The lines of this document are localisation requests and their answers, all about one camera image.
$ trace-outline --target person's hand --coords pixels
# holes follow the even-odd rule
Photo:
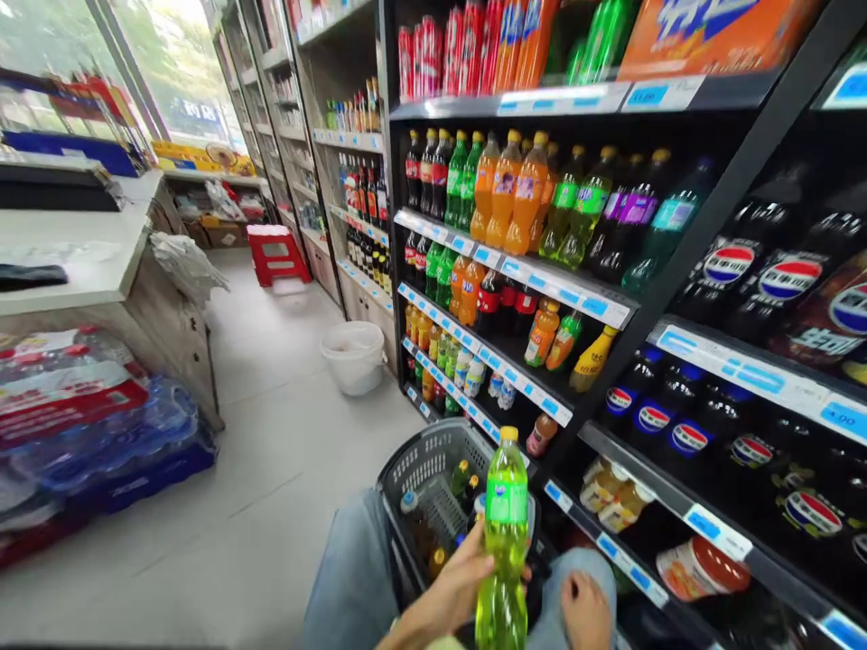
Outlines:
[[[560,588],[560,603],[572,650],[611,648],[611,611],[596,580],[573,571]]]

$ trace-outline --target jeans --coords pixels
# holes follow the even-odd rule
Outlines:
[[[376,647],[400,615],[393,591],[388,520],[382,497],[366,490],[338,511],[304,615],[303,647],[366,650]],[[617,612],[614,574],[592,549],[572,549],[551,565],[542,592],[542,612],[527,650],[569,650],[560,587],[572,571],[593,577],[611,611],[611,643]]]

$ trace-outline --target fanta box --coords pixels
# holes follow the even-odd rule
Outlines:
[[[618,80],[767,70],[785,63],[819,0],[644,0]]]

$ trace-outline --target soda bottle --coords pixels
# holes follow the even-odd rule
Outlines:
[[[867,339],[867,250],[837,269],[786,319],[771,352],[829,367]]]
[[[662,350],[646,343],[635,351],[632,366],[623,372],[605,395],[605,408],[596,414],[602,426],[616,430],[636,400],[657,382]]]
[[[406,154],[406,205],[419,209],[422,200],[421,164],[422,146],[418,141],[418,131],[409,132],[409,153]]]
[[[560,245],[569,232],[569,216],[575,207],[578,198],[578,183],[584,177],[584,148],[576,144],[572,148],[572,159],[563,170],[563,178],[557,183],[552,198],[551,214],[548,216],[548,224],[542,233],[542,241],[539,244],[539,256],[553,259],[560,250]]]
[[[452,157],[452,138],[445,129],[440,129],[440,143],[431,158],[431,217],[437,221],[445,219],[449,161]]]
[[[601,159],[584,177],[578,188],[575,208],[569,215],[569,234],[555,257],[558,262],[573,271],[576,271],[583,261],[587,244],[593,236],[593,229],[596,228],[599,216],[605,208],[613,183],[616,158],[617,149],[612,146],[604,147],[601,151]]]
[[[666,372],[663,384],[642,398],[632,416],[633,431],[646,435],[662,432],[695,401],[704,371],[681,361]]]
[[[627,260],[634,255],[649,221],[657,211],[657,195],[667,188],[668,168],[671,157],[667,149],[653,152],[645,177],[636,183],[620,204],[617,223],[604,247],[602,256],[592,271],[604,282],[620,284]]]
[[[616,329],[606,325],[602,328],[602,334],[578,357],[578,362],[569,377],[569,385],[575,393],[586,393],[590,390],[596,377],[605,367],[616,334]]]
[[[485,233],[488,231],[491,211],[491,200],[494,189],[494,176],[499,162],[499,145],[493,131],[488,131],[488,143],[479,158],[479,166],[476,170],[476,211],[470,222],[470,237],[483,242]]]
[[[472,327],[476,322],[477,303],[479,301],[479,287],[485,279],[486,269],[484,266],[472,260],[463,273],[463,285],[461,288],[461,308],[458,311],[458,320],[464,327]]]
[[[488,468],[485,496],[485,553],[494,571],[479,587],[476,647],[523,648],[527,604],[521,574],[527,555],[527,470],[517,446],[517,429],[499,430],[499,448]]]
[[[791,248],[777,248],[750,274],[727,307],[723,330],[736,339],[760,343],[773,334],[783,317],[863,241],[867,211],[863,188],[844,191],[824,205],[825,216]]]
[[[434,200],[434,152],[436,151],[436,129],[427,130],[427,146],[422,152],[419,163],[419,179],[421,181],[421,198],[419,209],[426,215],[431,213]]]
[[[643,293],[675,252],[686,226],[710,193],[712,167],[712,159],[699,158],[695,169],[666,196],[650,222],[650,231],[637,255],[638,261],[623,275],[625,289]]]
[[[446,186],[445,225],[452,228],[458,227],[458,219],[461,217],[463,198],[461,186],[463,185],[463,168],[467,164],[467,134],[458,131],[458,143],[454,147],[452,160],[449,162],[449,180]]]
[[[548,135],[537,131],[533,149],[527,154],[517,177],[512,221],[503,242],[503,249],[511,255],[523,255],[530,248],[530,226],[542,205],[542,191],[548,176],[546,144]]]
[[[524,363],[528,366],[540,367],[548,358],[548,352],[551,351],[554,336],[560,325],[560,316],[557,315],[559,309],[559,302],[549,301],[545,305],[545,310],[536,317],[536,324],[530,332],[530,340],[524,351]]]
[[[697,323],[719,320],[729,292],[746,276],[765,246],[774,246],[803,195],[807,167],[796,164],[755,190],[695,265],[672,311]]]
[[[481,337],[487,338],[495,329],[495,321],[498,319],[497,310],[502,297],[500,293],[502,284],[500,274],[490,269],[479,286],[479,299],[476,305],[478,313],[474,329]]]
[[[554,14],[559,6],[557,0],[529,0],[517,56],[515,90],[538,88],[548,59]]]
[[[479,159],[481,158],[482,146],[485,141],[481,131],[472,132],[472,149],[470,155],[467,156],[467,162],[463,165],[463,175],[461,177],[461,209],[458,216],[456,227],[461,232],[470,232],[470,223],[472,215],[476,209],[475,191],[476,191],[476,170],[479,167]]]
[[[458,318],[461,310],[461,292],[463,291],[463,274],[470,260],[463,255],[458,255],[452,266],[452,299],[449,301],[449,311],[452,316]]]
[[[520,142],[521,134],[511,129],[508,132],[508,145],[500,155],[497,170],[494,172],[491,216],[485,231],[485,244],[494,248],[502,248],[508,223],[512,218],[512,209],[515,207],[515,183],[522,160],[518,150]]]
[[[608,243],[608,237],[614,227],[617,225],[617,214],[622,201],[625,200],[629,189],[639,177],[641,164],[644,162],[644,156],[640,153],[634,153],[629,157],[629,164],[625,169],[620,168],[615,172],[615,183],[612,185],[613,191],[605,204],[605,209],[602,211],[602,216],[596,228],[593,230],[593,237],[590,244],[587,246],[587,257],[584,263],[587,268],[593,269],[599,259],[604,255],[605,246]]]

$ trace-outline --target white tile floor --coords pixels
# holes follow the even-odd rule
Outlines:
[[[277,298],[248,250],[211,259],[232,285],[208,313],[217,466],[0,572],[0,642],[298,647],[334,510],[424,427],[390,378],[338,392],[319,339],[342,316],[318,284]]]

